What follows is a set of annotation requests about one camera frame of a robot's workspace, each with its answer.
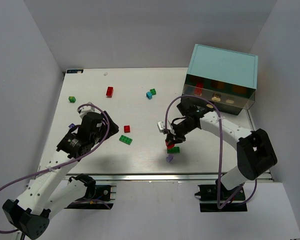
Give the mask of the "red rounded lego brick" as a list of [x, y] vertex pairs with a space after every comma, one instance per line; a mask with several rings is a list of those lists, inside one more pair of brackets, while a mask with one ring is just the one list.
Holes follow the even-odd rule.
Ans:
[[175, 141], [174, 140], [166, 140], [165, 145], [167, 149], [171, 149], [175, 146]]

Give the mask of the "green long lego brick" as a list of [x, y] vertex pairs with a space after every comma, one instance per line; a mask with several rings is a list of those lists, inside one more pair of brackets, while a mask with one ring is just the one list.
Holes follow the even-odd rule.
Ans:
[[179, 147], [179, 146], [174, 146], [174, 147], [172, 147], [172, 148], [168, 148], [168, 149], [166, 150], [166, 152], [167, 152], [168, 154], [178, 154], [178, 153], [180, 153], [180, 147]]

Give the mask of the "small red square lego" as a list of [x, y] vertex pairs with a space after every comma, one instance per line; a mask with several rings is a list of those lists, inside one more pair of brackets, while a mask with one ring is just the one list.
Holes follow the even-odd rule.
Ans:
[[123, 130], [124, 130], [125, 133], [130, 133], [130, 132], [131, 132], [131, 128], [130, 128], [129, 125], [125, 125], [125, 126], [123, 127]]

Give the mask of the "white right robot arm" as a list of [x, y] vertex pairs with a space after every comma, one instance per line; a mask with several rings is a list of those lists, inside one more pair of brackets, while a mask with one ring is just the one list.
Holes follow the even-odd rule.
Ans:
[[[181, 117], [178, 123], [165, 118], [157, 123], [161, 133], [166, 136], [168, 149], [186, 141], [186, 135], [193, 130], [203, 130], [219, 138], [218, 177], [216, 197], [221, 200], [225, 194], [240, 191], [247, 181], [254, 181], [278, 163], [277, 156], [267, 132], [261, 128], [251, 130], [223, 118], [212, 103], [199, 107], [187, 96], [181, 96], [177, 105]], [[223, 143], [236, 150], [236, 166], [222, 173]]]

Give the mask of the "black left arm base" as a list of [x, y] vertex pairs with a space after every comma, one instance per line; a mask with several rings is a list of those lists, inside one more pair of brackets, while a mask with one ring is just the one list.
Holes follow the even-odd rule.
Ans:
[[111, 210], [116, 199], [117, 186], [96, 184], [94, 195], [82, 197], [66, 207], [72, 210]]

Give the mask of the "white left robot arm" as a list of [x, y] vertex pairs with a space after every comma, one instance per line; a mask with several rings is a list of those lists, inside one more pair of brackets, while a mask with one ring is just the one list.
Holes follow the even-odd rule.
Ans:
[[76, 201], [89, 201], [96, 196], [96, 181], [84, 173], [72, 177], [65, 188], [54, 192], [83, 156], [119, 131], [106, 111], [79, 113], [81, 124], [72, 127], [56, 146], [47, 172], [39, 174], [27, 190], [2, 206], [8, 221], [31, 240], [44, 233], [58, 212]]

